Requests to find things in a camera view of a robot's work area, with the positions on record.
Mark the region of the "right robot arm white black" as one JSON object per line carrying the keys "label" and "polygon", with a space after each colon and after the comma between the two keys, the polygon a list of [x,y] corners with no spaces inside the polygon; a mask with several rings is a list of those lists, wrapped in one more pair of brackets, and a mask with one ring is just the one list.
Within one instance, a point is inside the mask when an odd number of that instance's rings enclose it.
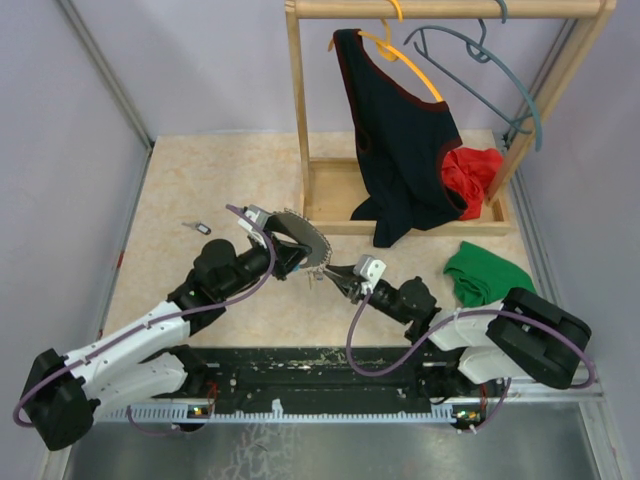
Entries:
{"label": "right robot arm white black", "polygon": [[528,376],[546,387],[585,389],[596,380],[586,354],[592,330],[582,320],[521,287],[488,305],[442,311],[421,278],[395,288],[382,275],[384,262],[364,256],[353,266],[330,266],[326,276],[360,310],[372,307],[406,326],[410,349],[391,373],[421,347],[460,356],[446,372],[448,387],[461,396],[499,378]]}

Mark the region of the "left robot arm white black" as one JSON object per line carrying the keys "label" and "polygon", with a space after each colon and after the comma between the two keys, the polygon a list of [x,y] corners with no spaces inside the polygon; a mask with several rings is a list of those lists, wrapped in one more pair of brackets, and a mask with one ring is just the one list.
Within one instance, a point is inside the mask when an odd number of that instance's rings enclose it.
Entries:
{"label": "left robot arm white black", "polygon": [[237,210],[251,243],[239,254],[225,239],[208,241],[185,281],[149,313],[83,348],[49,349],[31,367],[13,420],[34,428],[46,447],[61,450],[95,421],[156,396],[194,397],[208,384],[208,368],[185,340],[211,325],[228,306],[275,277],[324,265],[331,247],[294,212]]}

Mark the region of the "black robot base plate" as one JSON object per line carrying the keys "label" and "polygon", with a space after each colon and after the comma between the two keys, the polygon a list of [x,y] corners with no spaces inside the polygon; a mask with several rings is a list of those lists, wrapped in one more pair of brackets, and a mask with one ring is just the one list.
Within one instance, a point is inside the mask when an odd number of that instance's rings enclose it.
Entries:
{"label": "black robot base plate", "polygon": [[186,384],[171,396],[211,402],[219,414],[267,413],[279,401],[294,415],[428,413],[448,400],[498,398],[503,385],[473,384],[457,370],[460,356],[421,348],[390,373],[367,377],[340,347],[194,347]]}

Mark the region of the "metal disc with keyrings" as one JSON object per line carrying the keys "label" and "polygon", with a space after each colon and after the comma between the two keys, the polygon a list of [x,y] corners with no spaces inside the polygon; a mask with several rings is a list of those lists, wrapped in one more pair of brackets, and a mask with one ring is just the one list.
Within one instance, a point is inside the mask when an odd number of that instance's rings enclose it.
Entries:
{"label": "metal disc with keyrings", "polygon": [[[290,209],[282,211],[296,212]],[[306,259],[299,266],[303,270],[322,269],[325,271],[326,266],[329,265],[331,260],[333,253],[332,247],[324,234],[318,230],[309,219],[298,212],[296,213],[306,220],[306,232],[303,242],[306,244],[308,250]]]}

